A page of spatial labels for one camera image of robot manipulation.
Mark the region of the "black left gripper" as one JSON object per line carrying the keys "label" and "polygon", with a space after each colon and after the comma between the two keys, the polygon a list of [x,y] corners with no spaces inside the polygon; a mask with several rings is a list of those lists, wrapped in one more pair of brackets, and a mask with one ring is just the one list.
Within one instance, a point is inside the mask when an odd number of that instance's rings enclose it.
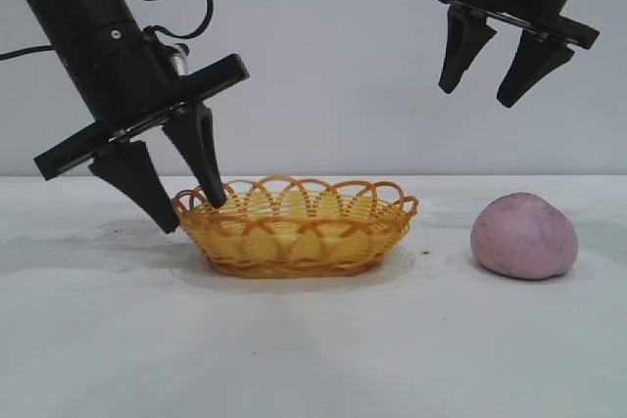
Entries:
{"label": "black left gripper", "polygon": [[165,123],[162,130],[206,199],[221,208],[227,198],[217,166],[213,114],[198,102],[247,79],[249,72],[239,55],[230,54],[189,73],[188,56],[187,44],[162,42],[154,27],[141,32],[113,28],[83,46],[73,44],[64,66],[94,122],[36,157],[41,175],[51,180],[101,153],[88,166],[91,173],[172,233],[179,219],[146,144],[123,142]]}

